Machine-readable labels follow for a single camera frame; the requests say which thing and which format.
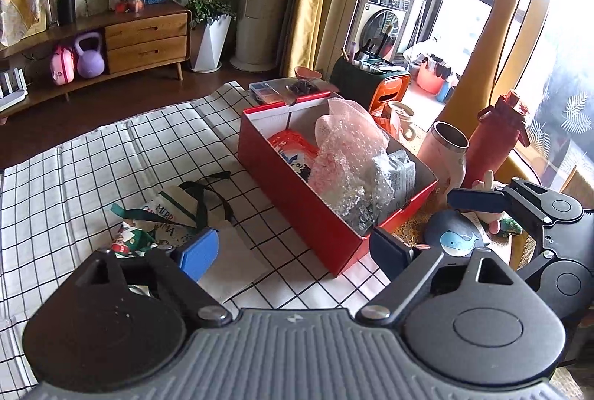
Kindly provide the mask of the red water bottle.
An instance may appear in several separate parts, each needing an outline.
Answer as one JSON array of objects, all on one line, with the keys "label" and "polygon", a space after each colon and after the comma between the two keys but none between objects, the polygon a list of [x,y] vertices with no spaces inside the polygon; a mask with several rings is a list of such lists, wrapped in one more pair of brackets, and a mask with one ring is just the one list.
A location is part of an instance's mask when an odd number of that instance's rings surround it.
[{"label": "red water bottle", "polygon": [[512,88],[501,95],[495,105],[489,105],[477,114],[478,125],[466,152],[463,188],[471,188],[475,181],[482,181],[488,170],[497,172],[517,143],[524,147],[531,144],[526,131],[528,111]]}]

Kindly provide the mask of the christmas tote bag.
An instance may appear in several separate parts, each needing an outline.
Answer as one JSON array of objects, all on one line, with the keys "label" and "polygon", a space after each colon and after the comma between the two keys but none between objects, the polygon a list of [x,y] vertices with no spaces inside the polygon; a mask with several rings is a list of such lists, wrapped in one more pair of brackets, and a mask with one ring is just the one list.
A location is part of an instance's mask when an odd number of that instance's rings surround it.
[{"label": "christmas tote bag", "polygon": [[140,208],[117,203],[111,212],[122,220],[111,250],[120,257],[140,257],[158,246],[181,248],[198,239],[205,228],[231,222],[232,206],[212,184],[231,177],[228,171],[162,189]]}]

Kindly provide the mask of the clear bubble wrap sheet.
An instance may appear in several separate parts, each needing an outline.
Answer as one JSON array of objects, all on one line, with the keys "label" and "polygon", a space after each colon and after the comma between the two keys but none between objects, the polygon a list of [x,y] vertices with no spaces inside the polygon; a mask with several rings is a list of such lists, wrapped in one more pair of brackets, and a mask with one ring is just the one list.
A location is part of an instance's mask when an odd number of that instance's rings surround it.
[{"label": "clear bubble wrap sheet", "polygon": [[414,194],[417,168],[402,150],[355,158],[319,150],[308,184],[360,236],[404,207]]}]

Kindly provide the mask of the pink bubble wrap bag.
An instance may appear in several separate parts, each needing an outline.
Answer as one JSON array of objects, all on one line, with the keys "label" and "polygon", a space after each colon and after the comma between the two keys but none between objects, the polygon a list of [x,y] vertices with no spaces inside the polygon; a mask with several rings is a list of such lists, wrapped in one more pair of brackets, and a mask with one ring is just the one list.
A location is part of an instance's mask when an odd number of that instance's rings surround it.
[{"label": "pink bubble wrap bag", "polygon": [[332,96],[327,105],[327,114],[316,121],[314,128],[319,150],[325,148],[355,158],[373,158],[386,152],[388,135],[360,104]]}]

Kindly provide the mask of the red cardboard box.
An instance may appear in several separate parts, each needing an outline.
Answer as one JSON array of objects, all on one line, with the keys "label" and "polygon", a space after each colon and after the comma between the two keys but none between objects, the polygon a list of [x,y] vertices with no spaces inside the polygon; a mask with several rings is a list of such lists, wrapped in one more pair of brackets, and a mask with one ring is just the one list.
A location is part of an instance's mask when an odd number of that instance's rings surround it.
[{"label": "red cardboard box", "polygon": [[372,228],[404,224],[437,184],[361,105],[334,94],[245,109],[238,153],[333,275],[369,252]]}]

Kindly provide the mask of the white checkered tablecloth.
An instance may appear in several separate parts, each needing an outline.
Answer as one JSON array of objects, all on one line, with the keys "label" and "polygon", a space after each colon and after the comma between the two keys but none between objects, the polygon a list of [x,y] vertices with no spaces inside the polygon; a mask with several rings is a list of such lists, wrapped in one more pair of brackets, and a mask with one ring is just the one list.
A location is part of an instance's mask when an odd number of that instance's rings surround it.
[{"label": "white checkered tablecloth", "polygon": [[16,399],[35,384],[21,336],[27,320],[119,221],[113,204],[136,208],[165,187],[218,171],[218,196],[264,264],[226,302],[241,308],[357,311],[388,280],[369,256],[331,274],[239,164],[239,115],[252,99],[229,82],[203,98],[103,126],[55,146],[1,176],[1,395]]}]

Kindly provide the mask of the wooden tv sideboard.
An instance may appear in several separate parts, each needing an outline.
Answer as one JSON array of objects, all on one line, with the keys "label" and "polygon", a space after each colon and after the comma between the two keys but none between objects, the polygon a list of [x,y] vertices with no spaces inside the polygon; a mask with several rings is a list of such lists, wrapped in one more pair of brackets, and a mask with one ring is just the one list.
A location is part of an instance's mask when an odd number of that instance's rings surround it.
[{"label": "wooden tv sideboard", "polygon": [[75,23],[54,26],[1,50],[1,78],[15,71],[26,82],[24,98],[9,105],[1,99],[1,117],[60,95],[119,76],[189,58],[190,12],[179,4],[148,5],[137,13],[108,11]]}]

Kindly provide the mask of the purple kettlebell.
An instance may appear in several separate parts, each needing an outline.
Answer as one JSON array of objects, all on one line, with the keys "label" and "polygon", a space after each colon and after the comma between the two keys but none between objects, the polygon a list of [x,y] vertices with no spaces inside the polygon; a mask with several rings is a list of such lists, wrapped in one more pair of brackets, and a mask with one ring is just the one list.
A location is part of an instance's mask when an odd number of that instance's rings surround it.
[{"label": "purple kettlebell", "polygon": [[[83,50],[81,44],[85,40],[96,40],[94,49]],[[79,35],[74,42],[75,53],[78,55],[76,69],[82,78],[97,78],[105,70],[105,61],[102,55],[102,35],[99,32],[88,32]]]}]

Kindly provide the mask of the pink steel tumbler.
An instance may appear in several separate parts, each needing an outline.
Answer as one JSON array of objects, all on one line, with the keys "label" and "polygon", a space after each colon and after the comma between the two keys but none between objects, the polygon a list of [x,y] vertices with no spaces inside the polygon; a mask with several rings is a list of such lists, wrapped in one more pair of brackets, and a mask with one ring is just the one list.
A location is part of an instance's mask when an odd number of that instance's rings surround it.
[{"label": "pink steel tumbler", "polygon": [[429,129],[417,157],[433,172],[437,195],[446,197],[461,186],[466,174],[467,137],[448,122],[437,121]]}]

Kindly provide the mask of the washing machine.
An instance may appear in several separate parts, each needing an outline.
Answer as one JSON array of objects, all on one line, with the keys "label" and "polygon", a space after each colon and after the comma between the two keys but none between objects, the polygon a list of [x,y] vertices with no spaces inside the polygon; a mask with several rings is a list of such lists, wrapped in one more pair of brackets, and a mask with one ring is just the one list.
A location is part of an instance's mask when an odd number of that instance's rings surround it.
[{"label": "washing machine", "polygon": [[390,60],[409,7],[410,0],[358,0],[346,44]]}]

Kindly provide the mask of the white printed paper sheet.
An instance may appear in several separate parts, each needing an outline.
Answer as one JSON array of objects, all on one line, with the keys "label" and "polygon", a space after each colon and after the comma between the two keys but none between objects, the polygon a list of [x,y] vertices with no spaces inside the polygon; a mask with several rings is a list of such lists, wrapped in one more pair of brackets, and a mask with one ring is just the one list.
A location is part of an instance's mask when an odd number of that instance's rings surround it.
[{"label": "white printed paper sheet", "polygon": [[270,268],[254,250],[250,250],[229,221],[222,220],[215,231],[218,233],[218,256],[198,285],[223,304],[267,274]]}]

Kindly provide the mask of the red plastic snack bag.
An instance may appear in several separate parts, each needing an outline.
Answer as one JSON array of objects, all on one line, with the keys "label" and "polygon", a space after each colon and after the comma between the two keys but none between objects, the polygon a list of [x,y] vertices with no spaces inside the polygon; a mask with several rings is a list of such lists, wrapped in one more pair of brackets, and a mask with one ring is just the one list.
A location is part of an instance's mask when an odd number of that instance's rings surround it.
[{"label": "red plastic snack bag", "polygon": [[305,182],[318,155],[316,146],[311,145],[302,134],[285,129],[268,139],[270,145]]}]

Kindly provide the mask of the giraffe plush toy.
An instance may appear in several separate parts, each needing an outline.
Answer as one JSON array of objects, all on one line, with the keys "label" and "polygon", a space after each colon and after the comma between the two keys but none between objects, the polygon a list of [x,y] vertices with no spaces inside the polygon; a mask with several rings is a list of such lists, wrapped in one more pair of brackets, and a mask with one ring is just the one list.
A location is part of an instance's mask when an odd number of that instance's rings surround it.
[{"label": "giraffe plush toy", "polygon": [[464,136],[473,134],[478,124],[477,114],[490,105],[495,74],[518,5],[519,0],[493,0],[465,71],[437,118],[459,129]]}]

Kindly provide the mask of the black cylinder speaker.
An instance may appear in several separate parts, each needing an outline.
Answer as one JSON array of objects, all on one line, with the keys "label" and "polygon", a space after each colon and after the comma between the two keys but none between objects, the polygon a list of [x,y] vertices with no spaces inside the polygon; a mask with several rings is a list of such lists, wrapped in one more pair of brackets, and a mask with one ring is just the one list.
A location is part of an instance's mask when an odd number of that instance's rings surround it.
[{"label": "black cylinder speaker", "polygon": [[55,0],[59,26],[68,26],[76,21],[75,0]]}]

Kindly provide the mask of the whale sticker round object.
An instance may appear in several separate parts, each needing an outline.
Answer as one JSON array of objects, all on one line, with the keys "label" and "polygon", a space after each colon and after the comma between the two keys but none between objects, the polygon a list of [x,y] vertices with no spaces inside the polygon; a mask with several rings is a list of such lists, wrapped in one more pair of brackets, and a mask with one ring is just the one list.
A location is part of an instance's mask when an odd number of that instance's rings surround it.
[{"label": "whale sticker round object", "polygon": [[468,257],[476,248],[484,247],[479,229],[461,213],[447,209],[434,213],[426,223],[423,243],[441,248],[452,257]]}]

